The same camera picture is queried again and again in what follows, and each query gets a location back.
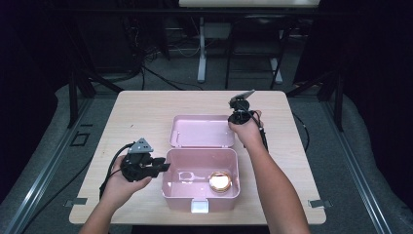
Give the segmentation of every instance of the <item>round container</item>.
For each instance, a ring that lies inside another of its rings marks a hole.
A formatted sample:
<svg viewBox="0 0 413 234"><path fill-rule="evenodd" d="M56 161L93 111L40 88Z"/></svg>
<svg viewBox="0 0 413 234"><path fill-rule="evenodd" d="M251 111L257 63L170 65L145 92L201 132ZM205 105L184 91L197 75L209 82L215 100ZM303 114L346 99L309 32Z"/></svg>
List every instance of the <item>round container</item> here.
<svg viewBox="0 0 413 234"><path fill-rule="evenodd" d="M231 187L231 177L225 172L214 172L209 177L209 186L215 192L226 192Z"/></svg>

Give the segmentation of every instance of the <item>hand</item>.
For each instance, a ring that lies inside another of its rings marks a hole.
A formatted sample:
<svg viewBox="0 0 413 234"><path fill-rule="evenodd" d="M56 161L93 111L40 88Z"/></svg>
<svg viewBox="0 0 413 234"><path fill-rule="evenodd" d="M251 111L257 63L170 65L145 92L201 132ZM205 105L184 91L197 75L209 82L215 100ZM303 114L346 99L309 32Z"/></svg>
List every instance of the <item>hand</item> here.
<svg viewBox="0 0 413 234"><path fill-rule="evenodd" d="M253 116L257 121L260 121L261 114L260 110L256 110L256 113ZM264 124L261 121L260 124L261 127L264 127ZM231 122L228 122L228 125L230 129L238 135L241 143L246 148L250 145L263 145L258 126L252 118L242 125L236 125Z"/></svg>
<svg viewBox="0 0 413 234"><path fill-rule="evenodd" d="M115 211L122 207L134 192L144 188L152 179L149 176L140 181L127 181L120 171L124 158L125 155L119 156L116 159L112 169L112 173L116 173L107 181L106 188L100 199L100 203L111 206Z"/></svg>

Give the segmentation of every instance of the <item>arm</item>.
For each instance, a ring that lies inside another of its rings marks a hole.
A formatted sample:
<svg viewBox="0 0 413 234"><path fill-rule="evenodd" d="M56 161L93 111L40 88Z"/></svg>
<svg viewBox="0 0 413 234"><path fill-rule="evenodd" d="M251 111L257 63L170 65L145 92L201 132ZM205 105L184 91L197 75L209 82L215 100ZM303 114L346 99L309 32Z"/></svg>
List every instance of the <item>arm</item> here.
<svg viewBox="0 0 413 234"><path fill-rule="evenodd" d="M112 170L114 174L109 178L99 203L79 233L107 234L112 215L129 200L134 192L144 188L151 181L151 177L146 177L140 181L128 182L119 171L124 157L120 156L115 161Z"/></svg>
<svg viewBox="0 0 413 234"><path fill-rule="evenodd" d="M251 119L243 125L229 126L248 151L270 232L310 233L297 192L265 149L257 125Z"/></svg>

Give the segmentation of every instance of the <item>clear lid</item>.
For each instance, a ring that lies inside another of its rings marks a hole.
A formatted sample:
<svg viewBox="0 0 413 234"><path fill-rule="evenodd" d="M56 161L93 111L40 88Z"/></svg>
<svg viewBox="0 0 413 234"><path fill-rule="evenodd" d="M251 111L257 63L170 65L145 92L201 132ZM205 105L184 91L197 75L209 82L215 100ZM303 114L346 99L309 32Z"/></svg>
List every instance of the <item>clear lid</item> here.
<svg viewBox="0 0 413 234"><path fill-rule="evenodd" d="M169 143L173 147L228 148L235 134L227 115L177 115L173 119Z"/></svg>

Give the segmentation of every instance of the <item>pink plastic box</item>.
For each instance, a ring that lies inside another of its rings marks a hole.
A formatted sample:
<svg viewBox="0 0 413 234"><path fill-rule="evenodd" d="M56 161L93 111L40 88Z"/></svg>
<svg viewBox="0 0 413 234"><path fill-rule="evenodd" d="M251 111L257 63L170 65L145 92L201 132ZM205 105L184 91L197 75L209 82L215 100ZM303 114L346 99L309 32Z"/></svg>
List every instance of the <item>pink plastic box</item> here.
<svg viewBox="0 0 413 234"><path fill-rule="evenodd" d="M162 191L172 210L191 213L224 212L234 209L240 194L238 156L230 148L235 134L225 115L178 115L173 119L167 154L169 170ZM215 192L209 176L225 172L231 186Z"/></svg>

